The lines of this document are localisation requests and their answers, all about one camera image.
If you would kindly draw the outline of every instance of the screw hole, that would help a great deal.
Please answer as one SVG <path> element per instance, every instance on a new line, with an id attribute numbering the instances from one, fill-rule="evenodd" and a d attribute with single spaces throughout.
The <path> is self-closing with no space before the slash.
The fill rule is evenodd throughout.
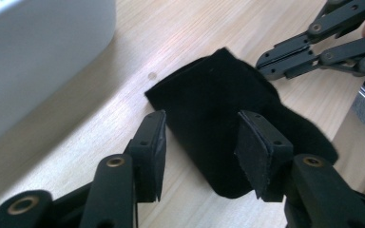
<path id="1" fill-rule="evenodd" d="M 106 165 L 108 167 L 118 167 L 125 163 L 125 160 L 123 158 L 113 158 L 107 161 Z"/>
<path id="2" fill-rule="evenodd" d="M 321 25 L 320 24 L 313 24 L 312 30 L 314 30 L 314 31 L 320 31 L 321 30 Z"/>
<path id="3" fill-rule="evenodd" d="M 306 157 L 303 162 L 314 167 L 321 167 L 323 165 L 322 161 L 313 157 Z"/>
<path id="4" fill-rule="evenodd" d="M 14 202 L 9 208 L 8 213 L 10 215 L 16 216 L 26 213 L 31 208 L 38 204 L 38 197 L 36 196 L 28 196 L 23 197 L 16 202 Z"/>

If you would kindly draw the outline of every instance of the black fabric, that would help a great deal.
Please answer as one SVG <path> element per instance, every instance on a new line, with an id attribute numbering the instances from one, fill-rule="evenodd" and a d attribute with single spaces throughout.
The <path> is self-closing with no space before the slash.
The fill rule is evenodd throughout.
<path id="1" fill-rule="evenodd" d="M 145 93 L 216 193 L 238 198 L 252 187 L 234 155 L 241 110 L 257 112 L 293 145 L 294 153 L 335 162 L 329 141 L 280 103 L 274 87 L 226 48 L 180 68 Z"/>

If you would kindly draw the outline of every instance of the white box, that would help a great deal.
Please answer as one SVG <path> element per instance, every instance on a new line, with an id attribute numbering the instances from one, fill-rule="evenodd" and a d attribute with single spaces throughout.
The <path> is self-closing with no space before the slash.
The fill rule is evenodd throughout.
<path id="1" fill-rule="evenodd" d="M 0 0 L 0 136 L 111 41 L 115 0 Z"/>

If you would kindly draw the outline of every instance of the light wood grain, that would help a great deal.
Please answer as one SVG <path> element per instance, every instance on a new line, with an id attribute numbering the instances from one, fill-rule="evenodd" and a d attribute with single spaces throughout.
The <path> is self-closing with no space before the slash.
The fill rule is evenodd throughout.
<path id="1" fill-rule="evenodd" d="M 274 44 L 305 31 L 324 2 L 117 1 L 116 33 L 106 50 L 0 139 L 0 203 L 29 189 L 57 199 L 91 181 L 98 162 L 122 153 L 153 111 L 145 91 L 222 47 L 253 65 Z M 346 39 L 356 38 L 357 32 Z M 361 84 L 332 70 L 274 82 L 283 102 L 329 139 Z M 217 196 L 170 132 L 167 139 L 163 199 L 139 206 L 141 227 L 285 226 L 281 203 L 264 203 L 254 193 Z"/>

